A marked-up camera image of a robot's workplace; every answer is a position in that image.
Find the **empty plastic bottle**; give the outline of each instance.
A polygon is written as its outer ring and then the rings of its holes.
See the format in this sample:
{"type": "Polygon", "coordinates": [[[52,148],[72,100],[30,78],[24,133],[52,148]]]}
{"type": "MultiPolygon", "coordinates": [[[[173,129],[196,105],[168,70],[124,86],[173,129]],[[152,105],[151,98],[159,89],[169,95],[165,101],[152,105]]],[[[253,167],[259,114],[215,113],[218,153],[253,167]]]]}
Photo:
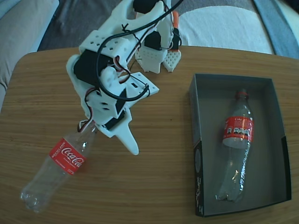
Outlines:
{"type": "Polygon", "coordinates": [[[254,132],[254,117],[248,98],[245,89],[237,91],[236,104],[225,122],[222,150],[228,151],[228,161],[217,200],[238,202],[242,198],[254,132]]]}

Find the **gray couch cushion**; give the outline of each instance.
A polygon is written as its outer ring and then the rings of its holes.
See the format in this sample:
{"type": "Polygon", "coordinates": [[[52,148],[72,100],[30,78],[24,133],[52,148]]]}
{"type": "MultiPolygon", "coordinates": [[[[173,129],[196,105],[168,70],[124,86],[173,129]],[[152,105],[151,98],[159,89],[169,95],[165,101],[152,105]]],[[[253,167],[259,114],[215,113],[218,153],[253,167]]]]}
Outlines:
{"type": "Polygon", "coordinates": [[[0,19],[20,0],[0,0],[0,19]]]}

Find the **mounting hole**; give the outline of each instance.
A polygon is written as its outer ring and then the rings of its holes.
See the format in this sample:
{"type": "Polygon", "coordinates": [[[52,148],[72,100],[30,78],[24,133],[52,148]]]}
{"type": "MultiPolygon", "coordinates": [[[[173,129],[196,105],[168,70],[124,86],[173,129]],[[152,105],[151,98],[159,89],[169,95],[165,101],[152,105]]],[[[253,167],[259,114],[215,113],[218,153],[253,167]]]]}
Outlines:
{"type": "Polygon", "coordinates": [[[131,83],[132,86],[134,86],[135,88],[138,88],[138,86],[135,83],[131,83]]]}

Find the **coca-cola logo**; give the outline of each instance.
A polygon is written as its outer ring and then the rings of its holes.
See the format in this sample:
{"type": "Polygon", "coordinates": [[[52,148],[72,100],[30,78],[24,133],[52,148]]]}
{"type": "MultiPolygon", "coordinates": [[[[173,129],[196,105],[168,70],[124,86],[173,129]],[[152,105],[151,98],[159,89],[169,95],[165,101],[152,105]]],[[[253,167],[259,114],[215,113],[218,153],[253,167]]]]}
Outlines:
{"type": "Polygon", "coordinates": [[[64,148],[63,150],[61,150],[61,154],[66,156],[66,158],[76,167],[80,167],[84,162],[84,159],[81,157],[77,157],[72,151],[72,148],[64,148]]]}

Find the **robotic arm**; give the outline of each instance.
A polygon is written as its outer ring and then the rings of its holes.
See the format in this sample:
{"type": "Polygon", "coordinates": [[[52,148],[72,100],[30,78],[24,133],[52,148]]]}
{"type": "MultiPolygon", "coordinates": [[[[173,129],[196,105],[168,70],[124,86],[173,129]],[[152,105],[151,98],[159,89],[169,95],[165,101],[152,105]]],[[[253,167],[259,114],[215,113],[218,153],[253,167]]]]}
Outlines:
{"type": "Polygon", "coordinates": [[[171,10],[182,1],[169,10],[171,0],[123,0],[82,42],[80,55],[73,55],[66,65],[88,118],[79,124],[79,132],[94,121],[106,136],[118,137],[132,154],[139,153],[128,126],[130,107],[159,89],[142,73],[131,74],[128,63],[135,54],[145,71],[159,73],[161,63],[168,71],[174,70],[181,53],[170,51],[175,45],[171,10]],[[129,20],[133,9],[138,12],[136,19],[129,20]]]}

